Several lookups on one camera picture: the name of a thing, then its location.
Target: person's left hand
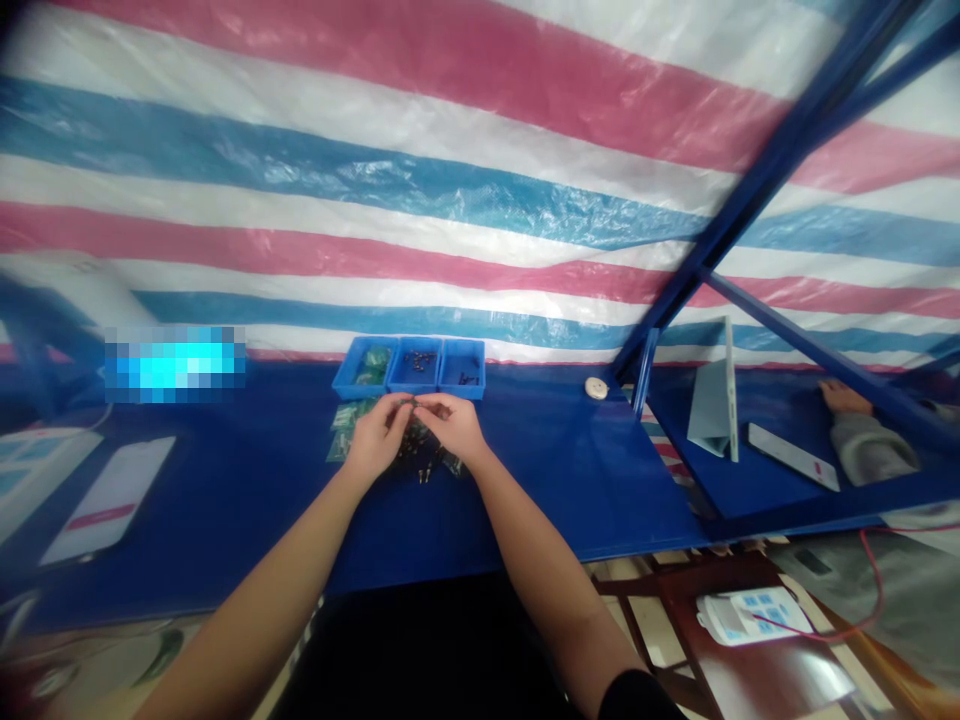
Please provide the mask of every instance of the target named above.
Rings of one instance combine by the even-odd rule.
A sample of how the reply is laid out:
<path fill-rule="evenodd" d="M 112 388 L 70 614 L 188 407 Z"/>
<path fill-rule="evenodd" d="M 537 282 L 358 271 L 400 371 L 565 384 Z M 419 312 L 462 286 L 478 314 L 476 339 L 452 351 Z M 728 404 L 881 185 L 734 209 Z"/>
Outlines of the person's left hand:
<path fill-rule="evenodd" d="M 384 395 L 370 412 L 357 420 L 343 472 L 369 487 L 390 467 L 413 411 L 412 403 L 406 402 L 399 409 L 397 405 L 401 400 L 412 398 L 410 393 Z M 393 423 L 387 427 L 391 416 Z"/>

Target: plastic sheet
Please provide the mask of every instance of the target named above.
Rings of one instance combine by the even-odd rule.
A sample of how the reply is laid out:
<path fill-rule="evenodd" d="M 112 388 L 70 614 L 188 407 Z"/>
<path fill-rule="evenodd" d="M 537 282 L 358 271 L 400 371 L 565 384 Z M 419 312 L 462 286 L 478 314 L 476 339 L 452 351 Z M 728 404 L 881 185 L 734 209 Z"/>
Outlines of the plastic sheet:
<path fill-rule="evenodd" d="M 850 5 L 36 3 L 2 65 L 0 252 L 99 258 L 159 322 L 288 359 L 368 333 L 607 362 Z M 957 70 L 812 156 L 722 272 L 866 365 L 949 349 Z M 698 294 L 658 362 L 729 312 Z M 738 362 L 804 362 L 733 314 Z"/>

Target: hand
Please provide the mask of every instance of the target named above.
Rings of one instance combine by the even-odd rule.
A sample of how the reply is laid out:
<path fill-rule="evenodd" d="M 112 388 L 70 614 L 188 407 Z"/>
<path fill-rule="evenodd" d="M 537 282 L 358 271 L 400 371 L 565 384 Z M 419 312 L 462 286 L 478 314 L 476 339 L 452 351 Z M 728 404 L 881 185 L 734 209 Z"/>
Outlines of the hand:
<path fill-rule="evenodd" d="M 410 393 L 384 395 L 366 415 L 357 420 L 353 431 L 353 443 L 343 463 L 343 472 L 369 485 L 390 467 L 400 450 L 403 431 L 407 428 L 413 405 L 401 400 L 410 400 Z"/>
<path fill-rule="evenodd" d="M 489 450 L 472 402 L 446 393 L 417 395 L 417 402 L 423 407 L 413 411 L 416 418 L 468 466 Z"/>
<path fill-rule="evenodd" d="M 841 413 L 873 415 L 873 405 L 839 380 L 821 381 L 820 389 L 823 391 L 823 401 L 827 403 L 827 407 L 834 415 Z"/>

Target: blue tabletop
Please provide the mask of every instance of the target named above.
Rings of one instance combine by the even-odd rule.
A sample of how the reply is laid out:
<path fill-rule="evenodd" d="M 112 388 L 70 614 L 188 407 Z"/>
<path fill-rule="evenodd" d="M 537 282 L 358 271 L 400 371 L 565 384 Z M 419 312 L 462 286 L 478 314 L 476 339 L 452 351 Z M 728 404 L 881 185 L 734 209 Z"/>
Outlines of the blue tabletop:
<path fill-rule="evenodd" d="M 105 441 L 0 548 L 4 594 L 43 594 L 28 630 L 207 612 L 323 489 L 340 403 L 333 364 L 262 363 L 221 405 L 118 405 Z M 487 440 L 584 561 L 705 543 L 619 391 L 583 390 L 605 368 L 490 365 L 478 414 Z M 90 409 L 70 420 L 92 423 Z M 124 539 L 91 562 L 37 563 L 112 453 L 175 435 Z M 429 484 L 383 478 L 351 524 L 328 585 L 343 593 L 501 566 L 476 486 L 445 469 Z"/>
<path fill-rule="evenodd" d="M 827 377 L 824 373 L 737 369 L 739 463 L 729 459 L 729 452 L 720 458 L 687 440 L 695 375 L 695 368 L 656 367 L 647 400 L 694 480 L 722 517 L 749 515 L 830 494 L 750 447 L 746 442 L 750 423 L 830 463 L 837 470 L 841 489 L 852 487 L 830 441 L 833 416 L 818 386 Z M 777 528 L 776 532 L 800 529 L 802 520 L 798 518 L 795 527 Z M 839 530 L 877 522 L 876 518 L 860 518 L 816 529 Z"/>

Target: blue plastic bin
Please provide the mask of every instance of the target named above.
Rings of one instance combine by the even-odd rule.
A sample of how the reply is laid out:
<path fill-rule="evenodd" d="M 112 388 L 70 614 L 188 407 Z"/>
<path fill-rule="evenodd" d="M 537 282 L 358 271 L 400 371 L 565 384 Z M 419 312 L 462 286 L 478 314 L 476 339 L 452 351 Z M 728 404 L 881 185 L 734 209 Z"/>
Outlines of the blue plastic bin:
<path fill-rule="evenodd" d="M 414 368 L 414 353 L 418 352 L 436 353 L 432 359 L 421 361 L 422 371 Z M 409 392 L 414 395 L 436 392 L 442 353 L 443 340 L 427 337 L 400 338 L 397 361 L 387 376 L 390 392 Z"/>
<path fill-rule="evenodd" d="M 373 347 L 390 348 L 390 362 L 387 363 L 387 373 L 384 382 L 379 385 L 357 385 L 357 375 L 363 367 L 363 358 L 367 350 Z M 400 341 L 397 338 L 363 335 L 355 337 L 347 351 L 347 356 L 340 363 L 340 370 L 333 379 L 333 390 L 341 400 L 357 400 L 365 397 L 376 397 L 387 394 L 386 380 L 390 377 L 393 366 L 397 363 L 400 354 Z"/>
<path fill-rule="evenodd" d="M 486 352 L 482 340 L 447 340 L 440 365 L 440 392 L 479 400 L 487 387 Z"/>

